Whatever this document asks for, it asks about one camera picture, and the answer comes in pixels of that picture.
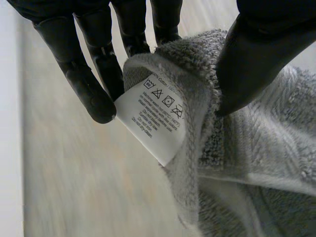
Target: care label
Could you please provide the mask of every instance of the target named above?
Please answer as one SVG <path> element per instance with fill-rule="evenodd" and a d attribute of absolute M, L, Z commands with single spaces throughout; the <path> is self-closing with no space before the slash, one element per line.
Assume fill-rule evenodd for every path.
<path fill-rule="evenodd" d="M 166 166 L 185 137 L 183 103 L 175 87 L 150 75 L 115 101 L 117 118 Z"/>

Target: floor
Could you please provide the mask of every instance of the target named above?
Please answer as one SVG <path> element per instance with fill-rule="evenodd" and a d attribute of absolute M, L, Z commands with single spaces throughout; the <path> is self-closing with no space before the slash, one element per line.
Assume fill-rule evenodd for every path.
<path fill-rule="evenodd" d="M 126 53 L 112 13 L 113 44 L 123 65 Z M 237 14 L 235 0 L 184 0 L 180 35 L 228 29 Z M 178 222 L 157 161 L 117 119 L 95 123 L 31 23 L 24 21 L 21 32 L 25 237 L 193 236 Z M 146 35 L 154 49 L 149 1 Z M 315 61 L 312 45 L 294 63 L 316 71 Z"/>

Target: ribbed towel texture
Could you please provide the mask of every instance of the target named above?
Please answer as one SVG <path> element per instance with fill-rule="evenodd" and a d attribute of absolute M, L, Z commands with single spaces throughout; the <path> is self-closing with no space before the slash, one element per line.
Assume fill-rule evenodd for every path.
<path fill-rule="evenodd" d="M 316 75 L 287 66 L 250 105 L 217 118 L 226 33 L 171 42 L 124 65 L 125 90 L 156 73 L 182 97 L 186 138 L 164 168 L 179 217 L 206 237 L 316 236 Z"/>

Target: terry cloth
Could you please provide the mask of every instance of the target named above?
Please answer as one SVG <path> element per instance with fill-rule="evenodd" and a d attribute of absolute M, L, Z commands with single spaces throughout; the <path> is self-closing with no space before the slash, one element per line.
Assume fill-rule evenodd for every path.
<path fill-rule="evenodd" d="M 316 75 L 287 66 L 251 104 L 218 118 L 226 33 L 128 59 L 125 90 L 156 73 L 180 93 L 186 137 L 163 169 L 184 225 L 206 237 L 307 236 L 316 224 Z"/>

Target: tumble dry symbol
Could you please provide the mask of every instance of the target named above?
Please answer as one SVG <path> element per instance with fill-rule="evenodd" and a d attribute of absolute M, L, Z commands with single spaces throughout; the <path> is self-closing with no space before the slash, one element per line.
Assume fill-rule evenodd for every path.
<path fill-rule="evenodd" d="M 147 88 L 147 89 L 150 89 L 150 88 L 153 88 L 156 84 L 152 83 L 152 81 L 150 79 L 147 79 L 145 82 L 144 82 L 144 86 Z"/>
<path fill-rule="evenodd" d="M 175 113 L 178 116 L 178 119 L 181 118 L 183 112 L 183 108 L 181 105 L 176 105 L 176 107 L 171 110 L 171 113 Z"/>
<path fill-rule="evenodd" d="M 155 97 L 157 97 L 158 99 L 160 99 L 160 96 L 161 96 L 161 94 L 163 94 L 163 92 L 162 92 L 162 90 L 157 89 L 157 90 L 153 91 L 152 94 Z"/>
<path fill-rule="evenodd" d="M 168 95 L 162 102 L 169 108 L 173 104 L 174 99 Z"/>

